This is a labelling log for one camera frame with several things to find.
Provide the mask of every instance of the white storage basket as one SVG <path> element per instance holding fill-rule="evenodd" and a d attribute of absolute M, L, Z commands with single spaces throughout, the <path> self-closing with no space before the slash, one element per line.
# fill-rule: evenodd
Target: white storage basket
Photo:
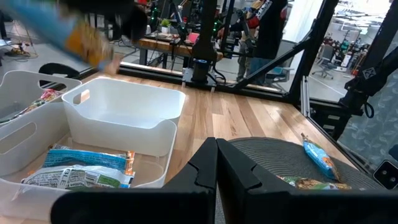
<path fill-rule="evenodd" d="M 71 148 L 107 153 L 121 153 L 102 147 L 79 144 L 70 137 L 63 103 L 48 103 L 29 116 L 0 128 L 0 216 L 48 220 L 52 204 L 67 190 L 20 184 L 29 172 L 38 170 L 49 145 L 59 143 Z M 128 136 L 130 151 L 136 154 L 133 187 L 162 187 L 174 146 L 176 125 L 168 120 L 145 134 Z M 115 133 L 118 141 L 124 139 Z"/>
<path fill-rule="evenodd" d="M 58 84 L 64 84 L 66 90 L 71 90 L 81 81 L 70 78 L 55 77 L 52 75 L 27 72 L 27 71 L 10 71 L 7 72 L 0 85 L 0 120 L 4 121 L 13 117 L 20 111 L 27 108 L 33 101 L 39 99 L 44 89 L 39 85 L 39 81 L 48 81 Z M 11 121 L 0 124 L 1 126 L 9 124 Z"/>
<path fill-rule="evenodd" d="M 178 124 L 185 94 L 97 78 L 64 94 L 62 100 L 74 141 L 121 151 L 145 144 L 147 147 L 137 147 L 145 151 L 135 151 L 163 156 L 168 151 L 160 142 L 170 138 L 170 133 L 163 131 L 169 126 L 168 120 Z M 136 141 L 136 138 L 145 139 L 148 136 L 152 136 L 151 142 Z"/>

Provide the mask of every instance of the wooden board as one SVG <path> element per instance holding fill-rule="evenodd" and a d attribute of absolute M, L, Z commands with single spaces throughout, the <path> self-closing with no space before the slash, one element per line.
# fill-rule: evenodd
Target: wooden board
<path fill-rule="evenodd" d="M 156 40 L 145 39 L 145 38 L 139 40 L 136 44 L 134 44 L 134 46 L 139 49 L 158 50 L 158 51 L 167 52 L 170 54 L 172 53 L 172 47 L 173 47 L 166 41 L 161 41 L 161 40 L 156 41 Z M 179 55 L 179 56 L 184 56 L 184 57 L 190 57 L 192 55 L 192 47 L 188 47 L 185 45 L 175 47 L 174 54 Z M 222 58 L 223 58 L 223 54 L 220 52 L 217 52 L 217 62 L 219 62 Z"/>
<path fill-rule="evenodd" d="M 87 82 L 103 74 L 97 73 Z M 250 136 L 270 137 L 302 144 L 301 133 L 321 145 L 326 152 L 351 165 L 347 158 L 327 140 L 292 105 L 260 100 L 229 93 L 210 93 L 180 85 L 117 75 L 114 78 L 145 85 L 170 88 L 184 92 L 187 97 L 183 107 L 174 151 L 166 182 L 175 176 L 196 153 L 207 137 L 226 140 Z M 45 222 L 0 217 L 1 224 L 48 224 Z"/>

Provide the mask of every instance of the bin handle hole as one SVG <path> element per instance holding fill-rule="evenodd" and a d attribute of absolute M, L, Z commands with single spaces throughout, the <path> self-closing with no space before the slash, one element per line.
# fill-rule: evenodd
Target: bin handle hole
<path fill-rule="evenodd" d="M 79 93 L 75 97 L 73 97 L 73 104 L 79 105 L 79 104 L 84 103 L 88 99 L 90 99 L 90 91 L 85 90 L 82 93 Z"/>
<path fill-rule="evenodd" d="M 36 124 L 31 122 L 0 139 L 0 154 L 9 152 L 26 139 L 29 139 L 36 132 L 36 129 Z"/>
<path fill-rule="evenodd" d="M 49 82 L 47 80 L 39 80 L 38 84 L 39 84 L 39 87 L 44 90 L 56 89 L 56 90 L 60 90 L 62 92 L 67 90 L 67 86 L 63 83 Z"/>

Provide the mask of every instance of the wooden tabletop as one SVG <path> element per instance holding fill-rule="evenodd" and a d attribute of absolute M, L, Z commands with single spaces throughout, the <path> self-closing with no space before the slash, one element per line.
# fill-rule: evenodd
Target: wooden tabletop
<path fill-rule="evenodd" d="M 139 49 L 158 50 L 160 52 L 165 52 L 169 54 L 172 53 L 172 48 L 173 48 L 173 46 L 166 41 L 151 40 L 146 38 L 139 40 L 136 44 L 134 44 L 134 46 Z M 192 47 L 185 45 L 176 46 L 174 49 L 174 54 L 183 57 L 191 57 Z M 217 62 L 219 62 L 222 58 L 223 54 L 221 52 L 217 52 Z"/>
<path fill-rule="evenodd" d="M 83 82 L 100 77 L 92 75 Z M 166 182 L 174 177 L 207 137 L 226 140 L 259 136 L 302 144 L 305 133 L 331 156 L 353 166 L 294 106 L 229 93 L 210 93 L 180 85 L 117 75 L 114 78 L 184 92 L 187 97 L 178 124 Z M 47 224 L 45 222 L 0 217 L 1 224 Z"/>

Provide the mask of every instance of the black round placemat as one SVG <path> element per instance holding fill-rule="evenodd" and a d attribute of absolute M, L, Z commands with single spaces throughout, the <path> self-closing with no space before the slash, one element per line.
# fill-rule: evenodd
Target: black round placemat
<path fill-rule="evenodd" d="M 240 138 L 229 141 L 254 162 L 281 177 L 306 177 L 320 182 L 336 181 L 325 177 L 304 152 L 303 146 L 271 138 Z M 343 183 L 353 189 L 382 189 L 371 178 L 332 158 Z"/>

